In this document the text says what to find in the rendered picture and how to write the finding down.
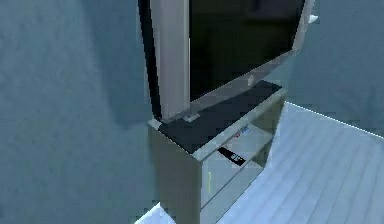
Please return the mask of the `small red blue item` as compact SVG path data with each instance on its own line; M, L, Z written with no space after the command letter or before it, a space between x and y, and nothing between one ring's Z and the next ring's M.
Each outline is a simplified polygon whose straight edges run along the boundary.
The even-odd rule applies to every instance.
M249 127L244 127L243 129L239 130L234 137L238 138L240 137L241 135L243 135L244 133L248 132L250 130Z

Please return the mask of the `black remote control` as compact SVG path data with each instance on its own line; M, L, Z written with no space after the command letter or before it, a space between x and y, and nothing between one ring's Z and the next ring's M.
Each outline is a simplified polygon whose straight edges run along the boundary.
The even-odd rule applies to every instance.
M218 152L238 166L242 166L246 162L246 160L243 157L228 150L225 147L220 147L218 149Z

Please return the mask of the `grey television stand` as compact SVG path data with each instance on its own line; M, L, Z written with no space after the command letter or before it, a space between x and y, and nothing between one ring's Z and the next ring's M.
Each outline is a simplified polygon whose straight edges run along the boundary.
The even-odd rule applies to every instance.
M216 224L261 175L286 95L284 87L259 81L200 110L192 121L148 122L157 200L176 224ZM234 137L244 127L250 130ZM220 147L246 162L234 164Z

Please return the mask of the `grey framed television set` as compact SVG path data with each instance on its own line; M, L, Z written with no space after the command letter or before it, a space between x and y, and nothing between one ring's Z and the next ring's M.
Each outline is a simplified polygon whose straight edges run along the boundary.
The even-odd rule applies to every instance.
M190 116L298 52L316 0L137 0L152 115Z

